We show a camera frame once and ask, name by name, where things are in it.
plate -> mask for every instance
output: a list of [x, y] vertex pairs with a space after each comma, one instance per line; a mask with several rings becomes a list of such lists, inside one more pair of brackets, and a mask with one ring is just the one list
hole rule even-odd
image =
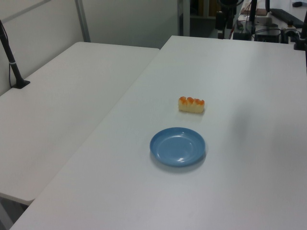
[[163, 164], [175, 167], [198, 162], [205, 154], [205, 141], [197, 132], [181, 127], [158, 132], [150, 141], [150, 151]]

table surface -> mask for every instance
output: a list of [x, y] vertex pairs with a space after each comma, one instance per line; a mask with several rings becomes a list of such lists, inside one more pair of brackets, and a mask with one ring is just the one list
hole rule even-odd
[[76, 43], [0, 97], [0, 196], [30, 204], [158, 49]]
[[[201, 134], [205, 160], [157, 162], [168, 127]], [[306, 150], [304, 52], [173, 36], [12, 230], [306, 229]]]

plate rim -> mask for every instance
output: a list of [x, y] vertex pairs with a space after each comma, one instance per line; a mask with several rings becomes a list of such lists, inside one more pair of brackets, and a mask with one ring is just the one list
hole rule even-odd
[[[167, 131], [167, 130], [173, 130], [173, 129], [188, 130], [189, 132], [192, 132], [192, 133], [194, 133], [194, 134], [196, 134], [197, 136], [200, 137], [200, 139], [201, 139], [202, 142], [203, 142], [204, 148], [203, 148], [203, 153], [202, 153], [198, 158], [196, 158], [196, 160], [191, 161], [191, 162], [188, 162], [188, 163], [169, 164], [169, 163], [167, 163], [167, 162], [162, 161], [160, 158], [157, 157], [157, 154], [155, 154], [155, 153], [153, 152], [152, 145], [153, 145], [153, 142], [154, 142], [155, 137], [157, 137], [157, 136], [158, 136], [160, 133], [162, 133], [162, 132], [165, 132], [165, 131]], [[157, 132], [157, 133], [152, 137], [152, 139], [150, 140], [149, 149], [150, 149], [150, 153], [155, 157], [155, 159], [158, 160], [159, 162], [161, 162], [162, 164], [168, 165], [168, 166], [172, 166], [172, 167], [184, 167], [184, 166], [189, 166], [189, 165], [192, 165], [192, 164], [195, 164], [195, 163], [199, 162], [199, 161], [205, 156], [205, 154], [206, 154], [206, 142], [205, 142], [204, 138], [203, 138], [198, 132], [196, 132], [196, 131], [193, 130], [193, 129], [185, 128], [185, 127], [170, 127], [170, 128], [165, 128], [165, 129], [160, 130], [159, 132]]]

bread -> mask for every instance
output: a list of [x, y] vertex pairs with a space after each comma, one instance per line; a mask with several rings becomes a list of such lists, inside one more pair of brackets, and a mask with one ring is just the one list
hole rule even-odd
[[193, 99], [191, 97], [180, 97], [178, 100], [178, 108], [184, 112], [200, 114], [205, 108], [205, 101], [200, 99]]

black cable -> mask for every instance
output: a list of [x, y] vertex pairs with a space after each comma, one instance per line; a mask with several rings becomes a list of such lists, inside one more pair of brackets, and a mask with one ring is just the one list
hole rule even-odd
[[218, 0], [218, 3], [223, 6], [223, 7], [226, 7], [226, 8], [234, 8], [234, 7], [237, 7], [239, 6], [241, 3], [243, 3], [244, 0], [242, 0], [241, 2], [237, 3], [237, 4], [232, 4], [232, 5], [225, 5], [223, 3], [221, 3], [221, 0]]
[[251, 6], [251, 2], [250, 2], [250, 4], [245, 8], [245, 10], [246, 10], [246, 12], [247, 12], [247, 15], [246, 15], [246, 22], [248, 21], [248, 10], [249, 10], [250, 6]]
[[3, 26], [3, 25], [1, 25], [1, 27], [2, 27], [2, 29], [3, 29], [3, 31], [4, 31], [4, 33], [5, 33], [6, 40], [8, 40], [8, 42], [9, 42], [9, 37], [8, 37], [8, 34], [7, 34], [7, 33], [6, 33], [6, 31], [5, 31], [4, 26]]
[[[5, 36], [6, 36], [6, 40], [9, 42], [9, 37], [8, 37], [8, 34], [6, 33], [6, 30], [4, 28], [3, 25], [1, 25], [4, 33], [5, 33]], [[9, 63], [9, 83], [10, 83], [10, 87], [12, 88], [12, 84], [11, 84], [11, 64]]]
[[261, 30], [255, 31], [255, 34], [261, 33], [261, 32], [266, 32], [266, 31], [271, 31], [271, 30], [279, 30], [279, 31], [281, 31], [281, 29], [278, 29], [278, 28], [274, 28], [274, 29], [261, 29]]
[[10, 83], [10, 87], [12, 88], [12, 84], [11, 84], [11, 65], [9, 63], [9, 83]]

